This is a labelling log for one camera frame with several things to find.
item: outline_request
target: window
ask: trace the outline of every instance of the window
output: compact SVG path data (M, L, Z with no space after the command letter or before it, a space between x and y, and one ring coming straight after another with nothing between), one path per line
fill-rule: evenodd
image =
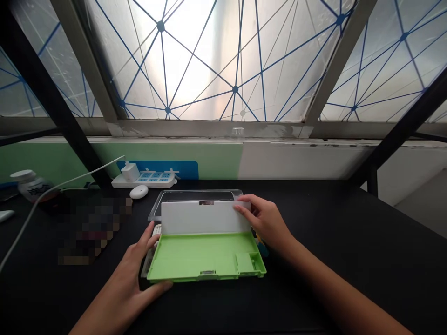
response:
M379 0L322 121L397 122L446 67L446 1ZM447 105L427 122L447 122Z
M43 65L76 117L100 117L101 111L49 0L19 0L11 8ZM31 89L12 62L0 55L1 116L45 117Z
M89 134L380 139L447 65L447 0L20 0L12 10ZM0 114L46 116L7 57L0 67ZM446 116L444 103L423 131L438 133Z

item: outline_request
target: white power strip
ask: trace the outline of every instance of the white power strip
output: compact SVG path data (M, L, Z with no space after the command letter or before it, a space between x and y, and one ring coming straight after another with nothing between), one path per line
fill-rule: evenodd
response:
M170 188L177 183L174 172L140 171L140 176L133 182L128 182L123 174L112 180L113 188L134 188L145 185L149 188Z

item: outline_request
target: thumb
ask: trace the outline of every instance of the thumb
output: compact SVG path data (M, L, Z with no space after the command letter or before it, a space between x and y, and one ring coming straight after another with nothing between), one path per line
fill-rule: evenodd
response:
M254 228L258 226L259 219L255 217L248 209L239 205L235 205L234 209L242 214Z
M155 299L168 291L173 285L171 281L161 281L140 293L141 304L146 307Z

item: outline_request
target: green pencil case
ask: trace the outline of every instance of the green pencil case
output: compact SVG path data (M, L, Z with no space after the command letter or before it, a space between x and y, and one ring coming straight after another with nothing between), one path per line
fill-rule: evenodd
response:
M233 209L241 201L162 204L162 235L147 279L173 282L263 277L265 265L250 224Z

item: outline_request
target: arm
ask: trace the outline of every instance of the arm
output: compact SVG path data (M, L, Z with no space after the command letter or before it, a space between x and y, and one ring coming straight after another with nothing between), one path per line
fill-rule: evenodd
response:
M152 221L140 240L132 244L121 262L70 332L70 335L122 334L136 317L156 298L172 287L164 281L140 291L138 271L141 260L158 241L152 234Z
M251 201L252 212L241 206L235 206L235 209L304 277L344 333L411 334L298 242L273 202L253 194L243 195L238 200Z

